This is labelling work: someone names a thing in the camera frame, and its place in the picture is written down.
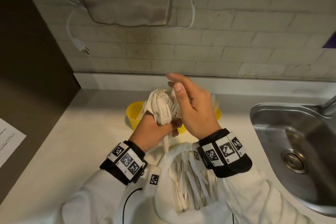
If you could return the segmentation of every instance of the left hand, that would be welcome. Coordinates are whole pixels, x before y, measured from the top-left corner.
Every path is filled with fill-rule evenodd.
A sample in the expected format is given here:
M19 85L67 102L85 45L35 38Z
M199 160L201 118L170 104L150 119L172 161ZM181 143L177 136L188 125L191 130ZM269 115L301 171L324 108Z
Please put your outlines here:
M153 115L147 111L128 141L135 143L141 150L146 152L157 146L170 132L173 132L173 137L178 136L177 128L181 126L181 119L159 126L156 124Z

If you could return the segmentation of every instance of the sink drain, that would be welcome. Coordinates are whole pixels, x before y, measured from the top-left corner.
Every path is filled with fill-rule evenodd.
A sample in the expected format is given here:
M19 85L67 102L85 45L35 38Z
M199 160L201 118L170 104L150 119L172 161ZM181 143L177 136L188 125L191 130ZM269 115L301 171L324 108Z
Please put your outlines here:
M281 154L282 161L294 172L299 174L306 173L304 158L298 152L286 150Z

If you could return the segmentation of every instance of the white cable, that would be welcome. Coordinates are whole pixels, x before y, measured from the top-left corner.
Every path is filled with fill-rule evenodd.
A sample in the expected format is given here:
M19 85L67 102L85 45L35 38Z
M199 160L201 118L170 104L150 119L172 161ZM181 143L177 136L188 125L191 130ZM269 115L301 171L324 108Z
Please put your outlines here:
M170 28L190 29L193 26L194 21L195 21L195 7L194 7L193 0L190 0L190 3L191 3L191 10L192 10L192 18L191 18L191 22L190 22L189 26L186 26L186 27L170 27Z
M71 11L71 13L69 14L68 18L66 19L66 23L65 23L65 27L66 27L66 31L69 35L70 40L73 42L73 44L76 46L76 48L86 54L89 55L89 49L85 46L85 43L82 42L81 40L79 40L77 37L75 37L74 35L72 35L72 33L70 32L70 21L72 16L75 14L76 9L78 7L86 10L86 8L84 7L83 3L79 0L75 0L76 2L70 1L70 0L65 0L66 2L68 2L69 4L72 4L75 6L75 8Z

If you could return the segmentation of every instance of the white jacket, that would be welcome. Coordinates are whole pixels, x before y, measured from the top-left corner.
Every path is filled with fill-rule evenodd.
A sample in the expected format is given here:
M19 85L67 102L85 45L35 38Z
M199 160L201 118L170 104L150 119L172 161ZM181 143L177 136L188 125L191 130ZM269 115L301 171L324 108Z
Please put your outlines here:
M246 173L218 179L218 184L239 224L313 224L254 166ZM125 189L126 186L110 173L99 170L68 202L40 223L112 224Z

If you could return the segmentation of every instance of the white countertop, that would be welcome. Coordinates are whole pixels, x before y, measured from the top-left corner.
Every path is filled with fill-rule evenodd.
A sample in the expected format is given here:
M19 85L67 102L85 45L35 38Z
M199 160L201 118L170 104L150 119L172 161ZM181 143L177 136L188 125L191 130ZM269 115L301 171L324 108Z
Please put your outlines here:
M132 134L126 108L132 102L146 100L148 95L149 92L81 90L0 205L0 224L22 220L67 200L99 169L116 143L127 140ZM272 171L249 116L251 107L258 103L318 104L323 100L242 95L218 97L222 111L220 125L235 132L254 165L266 173L266 177L288 201L316 224L335 224L335 219L303 206L281 185ZM186 132L176 137L172 144L185 141L193 142L195 138ZM146 156L146 159L156 164L161 156L162 154L152 154ZM155 215L150 203L141 206L140 212L146 213L146 217L141 219L142 223L163 223Z

